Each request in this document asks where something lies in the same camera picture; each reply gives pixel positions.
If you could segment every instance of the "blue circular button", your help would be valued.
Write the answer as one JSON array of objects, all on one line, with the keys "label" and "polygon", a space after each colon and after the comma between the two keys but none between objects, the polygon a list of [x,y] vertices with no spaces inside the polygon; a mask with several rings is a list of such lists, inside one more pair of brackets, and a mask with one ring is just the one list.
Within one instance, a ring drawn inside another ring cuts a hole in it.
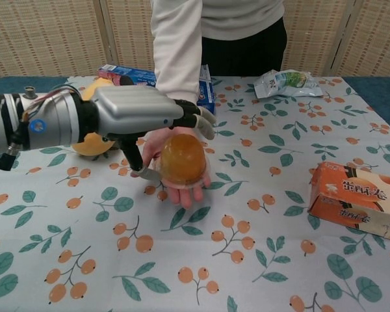
[{"label": "blue circular button", "polygon": [[35,119],[31,121],[29,127],[32,132],[43,133],[46,130],[46,123],[41,119]]}]

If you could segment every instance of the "black pants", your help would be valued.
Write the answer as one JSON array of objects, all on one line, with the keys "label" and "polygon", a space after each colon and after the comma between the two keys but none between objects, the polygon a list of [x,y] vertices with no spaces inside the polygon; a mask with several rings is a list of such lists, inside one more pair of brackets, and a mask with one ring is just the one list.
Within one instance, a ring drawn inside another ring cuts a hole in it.
[{"label": "black pants", "polygon": [[280,71],[287,34],[283,18],[269,28],[240,40],[202,38],[202,64],[212,76],[260,76]]}]

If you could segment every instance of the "floral tablecloth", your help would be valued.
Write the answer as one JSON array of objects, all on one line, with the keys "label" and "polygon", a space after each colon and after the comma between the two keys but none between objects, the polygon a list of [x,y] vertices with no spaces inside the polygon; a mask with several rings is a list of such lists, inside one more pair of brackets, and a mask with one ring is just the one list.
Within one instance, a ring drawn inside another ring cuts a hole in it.
[{"label": "floral tablecloth", "polygon": [[213,184],[188,211],[118,150],[21,153],[0,172],[0,311],[390,311],[390,240],[307,214],[321,161],[390,175],[390,127],[319,80],[323,98],[258,101],[217,77]]}]

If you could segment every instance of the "wicker screen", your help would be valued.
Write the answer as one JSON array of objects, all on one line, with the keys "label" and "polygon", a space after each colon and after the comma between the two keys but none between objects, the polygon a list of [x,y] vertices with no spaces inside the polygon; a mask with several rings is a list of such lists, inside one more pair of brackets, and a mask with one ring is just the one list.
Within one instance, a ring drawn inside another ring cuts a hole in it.
[{"label": "wicker screen", "polygon": [[282,68],[322,75],[349,0],[285,0],[287,47]]},{"label": "wicker screen", "polygon": [[150,0],[107,0],[118,62],[153,70]]},{"label": "wicker screen", "polygon": [[390,0],[366,0],[338,75],[390,76]]},{"label": "wicker screen", "polygon": [[106,61],[91,0],[0,0],[0,76],[92,75]]}]

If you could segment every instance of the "white sweater sleeve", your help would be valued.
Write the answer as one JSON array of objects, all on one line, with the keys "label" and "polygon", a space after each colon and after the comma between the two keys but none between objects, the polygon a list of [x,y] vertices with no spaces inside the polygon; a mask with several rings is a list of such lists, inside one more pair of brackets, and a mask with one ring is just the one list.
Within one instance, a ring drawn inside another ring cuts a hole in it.
[{"label": "white sweater sleeve", "polygon": [[156,87],[169,98],[198,100],[201,0],[151,0]]}]

